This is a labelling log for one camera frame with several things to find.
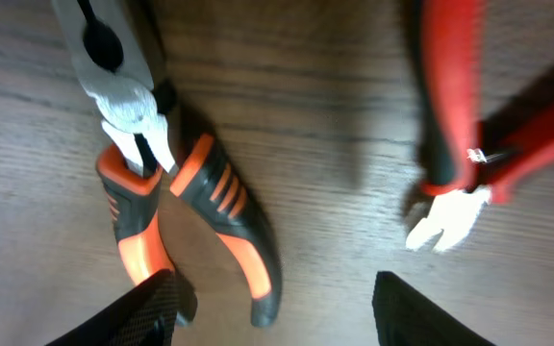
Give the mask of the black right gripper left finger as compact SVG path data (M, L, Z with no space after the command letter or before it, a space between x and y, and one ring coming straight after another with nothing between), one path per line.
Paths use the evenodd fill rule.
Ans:
M175 275L161 270L48 346L170 346L178 308Z

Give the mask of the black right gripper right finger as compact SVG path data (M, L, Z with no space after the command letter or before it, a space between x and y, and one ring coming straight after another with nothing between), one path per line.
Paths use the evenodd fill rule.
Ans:
M390 271L377 273L372 306L381 346L494 346Z

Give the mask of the small red cutting pliers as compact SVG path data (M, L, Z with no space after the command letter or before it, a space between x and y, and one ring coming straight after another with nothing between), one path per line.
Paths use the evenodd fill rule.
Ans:
M413 58L420 86L427 148L422 192L428 213L412 227L405 245L445 252L470 233L483 208L509 201L518 181L554 163L554 102L482 148L478 117L482 4L479 1L417 2Z

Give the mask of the long nose pliers orange black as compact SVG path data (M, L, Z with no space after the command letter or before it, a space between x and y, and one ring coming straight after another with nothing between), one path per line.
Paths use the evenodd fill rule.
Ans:
M140 284L175 267L159 225L161 182L168 176L170 192L238 262L253 326L272 325L283 288L274 232L211 125L180 99L151 4L55 0L53 8L76 77L111 141L96 170L130 279Z

